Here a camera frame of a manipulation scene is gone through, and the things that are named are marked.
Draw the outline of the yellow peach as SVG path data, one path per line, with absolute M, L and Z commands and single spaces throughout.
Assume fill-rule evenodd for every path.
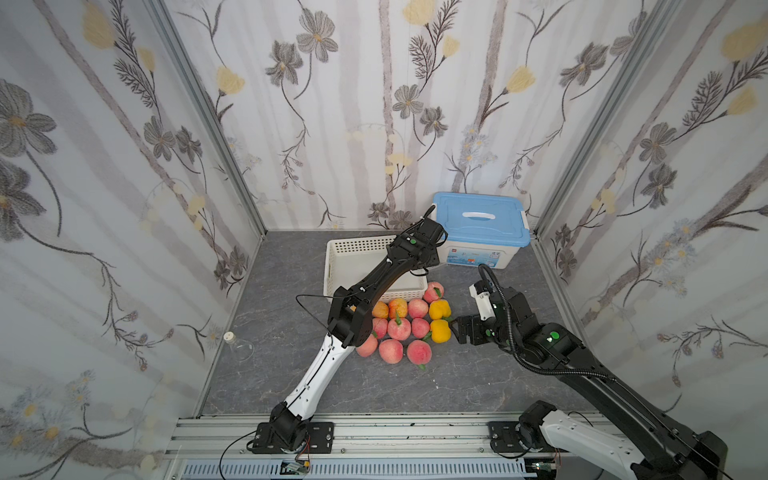
M 431 320 L 448 320 L 452 317 L 452 309 L 445 299 L 438 299 L 430 303 L 428 315 Z
M 446 343 L 452 338 L 449 322 L 443 319 L 433 320 L 430 324 L 430 332 L 431 339 L 437 344 Z

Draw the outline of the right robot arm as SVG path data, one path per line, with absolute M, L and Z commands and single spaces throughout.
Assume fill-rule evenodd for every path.
M 728 448 L 711 431 L 674 420 L 605 367 L 582 340 L 558 323 L 541 323 L 525 296 L 500 285 L 486 264 L 470 288 L 478 312 L 453 320 L 461 344 L 494 344 L 525 370 L 553 377 L 587 400 L 618 430 L 583 425 L 550 402 L 518 418 L 526 451 L 551 447 L 574 454 L 620 479 L 725 479 Z

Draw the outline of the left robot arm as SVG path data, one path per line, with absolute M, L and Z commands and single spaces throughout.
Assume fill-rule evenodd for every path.
M 372 333 L 376 303 L 401 276 L 437 266 L 438 247 L 446 240 L 443 226 L 424 214 L 395 236 L 386 255 L 362 280 L 337 288 L 331 296 L 322 346 L 295 389 L 272 409 L 266 438 L 290 452 L 304 446 L 326 387 L 343 361 Z

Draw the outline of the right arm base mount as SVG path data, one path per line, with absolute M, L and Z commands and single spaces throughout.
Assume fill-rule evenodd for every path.
M 542 440 L 530 440 L 522 436 L 517 421 L 490 421 L 487 429 L 490 448 L 497 454 L 514 456 L 523 453 L 555 453 L 555 449 Z

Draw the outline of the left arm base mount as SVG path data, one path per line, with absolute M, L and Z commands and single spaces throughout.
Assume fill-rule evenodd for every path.
M 330 454 L 335 434 L 333 422 L 300 421 L 297 425 L 279 426 L 263 422 L 257 427 L 246 449 L 253 454 L 309 453 Z

